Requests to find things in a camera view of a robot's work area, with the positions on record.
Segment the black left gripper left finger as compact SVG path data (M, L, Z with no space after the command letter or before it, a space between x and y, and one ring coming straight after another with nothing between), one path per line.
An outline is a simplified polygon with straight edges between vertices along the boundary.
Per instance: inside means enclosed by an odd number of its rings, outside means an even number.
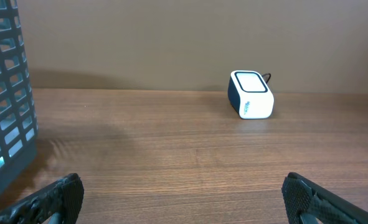
M0 223L75 224L82 208L83 183L71 173L0 211Z

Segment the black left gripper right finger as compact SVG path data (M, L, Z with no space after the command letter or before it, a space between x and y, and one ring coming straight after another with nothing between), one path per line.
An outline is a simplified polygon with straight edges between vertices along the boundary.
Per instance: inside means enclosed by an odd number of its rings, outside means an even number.
M282 188L290 224L368 224L368 212L309 179L290 172Z

